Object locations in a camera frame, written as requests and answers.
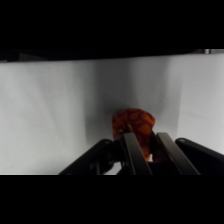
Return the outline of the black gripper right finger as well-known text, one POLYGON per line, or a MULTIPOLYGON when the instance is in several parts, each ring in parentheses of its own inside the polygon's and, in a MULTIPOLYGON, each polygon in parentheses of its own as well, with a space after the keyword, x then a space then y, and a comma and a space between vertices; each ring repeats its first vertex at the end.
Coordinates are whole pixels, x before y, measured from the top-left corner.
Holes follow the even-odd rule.
POLYGON ((224 155, 186 138, 173 141, 167 133, 157 139, 181 175, 224 175, 224 155))

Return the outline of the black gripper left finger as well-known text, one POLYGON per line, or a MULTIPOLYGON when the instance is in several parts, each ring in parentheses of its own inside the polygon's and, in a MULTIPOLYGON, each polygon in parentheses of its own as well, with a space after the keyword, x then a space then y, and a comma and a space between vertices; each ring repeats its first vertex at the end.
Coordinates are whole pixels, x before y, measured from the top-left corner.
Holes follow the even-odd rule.
POLYGON ((133 133, 119 140, 103 139, 66 167, 60 175, 105 175, 116 163, 118 175, 151 175, 141 147, 133 133))

